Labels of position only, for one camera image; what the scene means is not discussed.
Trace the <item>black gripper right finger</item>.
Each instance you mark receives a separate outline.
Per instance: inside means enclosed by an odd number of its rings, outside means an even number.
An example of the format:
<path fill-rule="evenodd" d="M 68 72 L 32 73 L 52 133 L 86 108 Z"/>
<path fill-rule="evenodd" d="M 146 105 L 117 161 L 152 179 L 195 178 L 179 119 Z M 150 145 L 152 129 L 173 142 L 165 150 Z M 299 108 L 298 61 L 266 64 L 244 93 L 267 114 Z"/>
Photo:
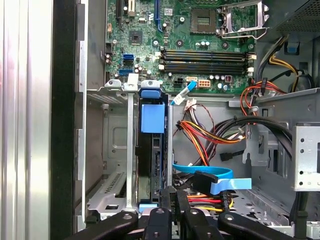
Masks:
<path fill-rule="evenodd" d="M 187 193 L 176 192 L 176 210 L 180 214 L 182 240 L 223 240 L 223 232 L 234 240 L 293 240 L 288 234 L 223 209 L 216 225 L 211 225 L 208 216 L 200 208 L 192 208 Z"/>

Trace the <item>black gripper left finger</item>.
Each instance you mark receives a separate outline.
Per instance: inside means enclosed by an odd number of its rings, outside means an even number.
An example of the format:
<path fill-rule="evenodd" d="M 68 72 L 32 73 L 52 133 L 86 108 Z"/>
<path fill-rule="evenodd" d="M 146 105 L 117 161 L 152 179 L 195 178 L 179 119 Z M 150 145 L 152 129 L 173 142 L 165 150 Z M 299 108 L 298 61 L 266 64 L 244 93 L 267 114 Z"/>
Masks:
<path fill-rule="evenodd" d="M 68 240 L 170 240 L 172 239 L 172 200 L 175 189 L 160 191 L 159 207 L 146 208 L 141 216 L 121 211 L 69 237 Z"/>

